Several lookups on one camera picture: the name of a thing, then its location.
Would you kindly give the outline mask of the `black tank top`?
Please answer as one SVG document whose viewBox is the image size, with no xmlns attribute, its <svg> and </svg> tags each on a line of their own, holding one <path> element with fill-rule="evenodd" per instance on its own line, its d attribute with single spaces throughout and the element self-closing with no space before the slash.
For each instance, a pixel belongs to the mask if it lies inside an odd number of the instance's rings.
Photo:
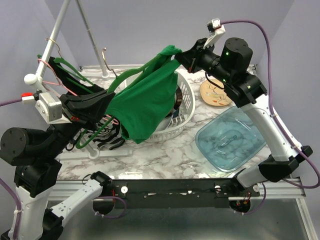
<svg viewBox="0 0 320 240">
<path fill-rule="evenodd" d="M 58 78 L 61 79 L 63 84 L 70 90 L 72 90 L 77 95 L 88 95 L 93 93 L 98 93 L 104 90 L 104 88 L 96 85 L 89 84 L 88 86 L 82 84 L 79 80 L 75 79 L 72 75 L 67 73 L 60 63 L 54 62 L 55 58 L 50 57 L 48 63 L 56 72 Z"/>
</svg>

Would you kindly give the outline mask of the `green hanger front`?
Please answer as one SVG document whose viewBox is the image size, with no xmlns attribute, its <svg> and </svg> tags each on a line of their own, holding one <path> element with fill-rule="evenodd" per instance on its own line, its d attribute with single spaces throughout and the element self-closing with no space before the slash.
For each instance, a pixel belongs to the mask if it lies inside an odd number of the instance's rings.
<svg viewBox="0 0 320 240">
<path fill-rule="evenodd" d="M 138 68 L 132 68 L 132 69 L 128 69 L 126 71 L 124 71 L 123 73 L 121 73 L 119 76 L 117 76 L 115 78 L 115 80 L 111 83 L 111 85 L 109 86 L 107 93 L 110 92 L 114 92 L 117 87 L 127 78 L 136 75 L 140 72 L 143 72 L 146 68 L 148 68 L 154 60 L 157 59 L 157 56 L 152 58 L 151 60 L 149 60 L 147 63 L 145 63 L 144 65 L 142 65 L 141 67 Z M 111 121 L 114 119 L 114 117 L 111 117 L 109 120 L 106 120 L 105 123 L 88 139 L 86 140 L 84 143 L 81 144 L 81 141 L 83 140 L 83 137 L 85 136 L 85 134 L 87 133 L 87 130 L 85 129 L 81 135 L 79 136 L 79 140 L 77 141 L 77 143 L 75 144 L 75 147 L 77 149 L 82 149 L 84 147 L 86 147 L 109 123 L 111 123 Z"/>
</svg>

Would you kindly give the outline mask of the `green hanger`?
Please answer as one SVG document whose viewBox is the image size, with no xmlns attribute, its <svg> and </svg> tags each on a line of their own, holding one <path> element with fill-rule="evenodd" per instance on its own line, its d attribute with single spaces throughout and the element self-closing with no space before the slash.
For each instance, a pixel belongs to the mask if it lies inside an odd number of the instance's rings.
<svg viewBox="0 0 320 240">
<path fill-rule="evenodd" d="M 86 77 L 84 77 L 79 71 L 75 69 L 69 62 L 64 60 L 61 57 L 54 57 L 55 63 L 60 63 L 62 66 L 62 69 L 64 69 L 67 73 L 72 75 L 75 79 L 79 80 L 82 84 L 88 86 L 89 84 L 93 85 L 94 83 L 90 80 L 88 80 Z"/>
<path fill-rule="evenodd" d="M 140 72 L 143 72 L 146 68 L 148 68 L 154 60 L 157 59 L 157 56 L 152 58 L 151 60 L 149 60 L 147 63 L 145 63 L 144 65 L 142 65 L 141 67 L 138 68 L 132 68 L 132 69 L 128 69 L 126 71 L 124 71 L 123 73 L 121 73 L 119 76 L 117 76 L 115 78 L 115 80 L 111 83 L 111 85 L 109 86 L 107 93 L 110 92 L 114 92 L 117 87 L 127 78 L 136 75 Z M 81 144 L 81 141 L 83 140 L 83 137 L 85 136 L 85 134 L 87 133 L 87 130 L 85 129 L 81 135 L 79 136 L 79 140 L 77 141 L 77 143 L 75 144 L 75 147 L 77 149 L 82 149 L 84 147 L 86 147 L 109 123 L 111 123 L 111 121 L 114 119 L 114 117 L 111 117 L 109 120 L 106 120 L 105 123 L 88 139 L 86 140 L 84 143 Z"/>
</svg>

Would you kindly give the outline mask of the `green tank top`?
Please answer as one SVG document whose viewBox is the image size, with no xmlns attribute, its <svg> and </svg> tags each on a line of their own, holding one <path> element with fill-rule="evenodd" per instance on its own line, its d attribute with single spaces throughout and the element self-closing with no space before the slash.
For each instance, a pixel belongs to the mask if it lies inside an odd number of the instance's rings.
<svg viewBox="0 0 320 240">
<path fill-rule="evenodd" d="M 125 140 L 140 144 L 147 140 L 175 105 L 180 63 L 172 57 L 182 50 L 166 46 L 156 60 L 109 103 L 106 114 L 116 118 Z"/>
</svg>

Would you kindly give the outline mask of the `green hanger back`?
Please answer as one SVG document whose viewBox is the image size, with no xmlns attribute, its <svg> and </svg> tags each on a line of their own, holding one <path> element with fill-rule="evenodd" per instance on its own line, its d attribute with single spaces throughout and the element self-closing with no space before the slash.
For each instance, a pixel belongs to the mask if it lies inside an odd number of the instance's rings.
<svg viewBox="0 0 320 240">
<path fill-rule="evenodd" d="M 88 80 L 86 77 L 84 77 L 79 71 L 75 69 L 69 62 L 64 60 L 61 57 L 54 57 L 55 63 L 60 63 L 62 66 L 62 69 L 64 69 L 67 73 L 72 75 L 75 79 L 79 80 L 82 84 L 88 86 L 89 84 L 93 85 L 94 83 L 90 80 Z"/>
</svg>

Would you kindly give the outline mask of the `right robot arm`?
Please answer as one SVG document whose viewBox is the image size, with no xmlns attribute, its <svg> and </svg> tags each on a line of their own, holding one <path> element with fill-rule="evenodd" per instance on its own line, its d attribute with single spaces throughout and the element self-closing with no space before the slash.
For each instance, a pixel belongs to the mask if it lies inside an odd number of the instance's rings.
<svg viewBox="0 0 320 240">
<path fill-rule="evenodd" d="M 175 55 L 175 59 L 189 72 L 200 70 L 216 78 L 224 85 L 226 95 L 254 123 L 266 141 L 271 154 L 256 166 L 237 173 L 230 183 L 230 191 L 241 196 L 248 187 L 265 181 L 278 182 L 298 168 L 313 150 L 302 145 L 295 137 L 285 137 L 278 123 L 276 111 L 269 106 L 270 96 L 260 79 L 247 71 L 253 51 L 244 39 L 231 37 L 225 41 L 221 55 L 214 47 L 205 47 L 206 38 Z"/>
</svg>

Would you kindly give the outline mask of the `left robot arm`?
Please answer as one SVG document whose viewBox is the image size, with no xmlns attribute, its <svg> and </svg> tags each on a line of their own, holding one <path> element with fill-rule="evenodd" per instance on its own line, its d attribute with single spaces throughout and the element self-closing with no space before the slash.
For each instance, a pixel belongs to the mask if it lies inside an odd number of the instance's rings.
<svg viewBox="0 0 320 240">
<path fill-rule="evenodd" d="M 15 167 L 14 219 L 3 240 L 56 240 L 67 222 L 96 197 L 111 191 L 109 177 L 95 173 L 83 188 L 61 204 L 48 207 L 61 163 L 57 157 L 83 129 L 93 129 L 115 93 L 103 90 L 87 95 L 62 94 L 55 119 L 47 130 L 12 127 L 0 140 L 0 157 Z"/>
</svg>

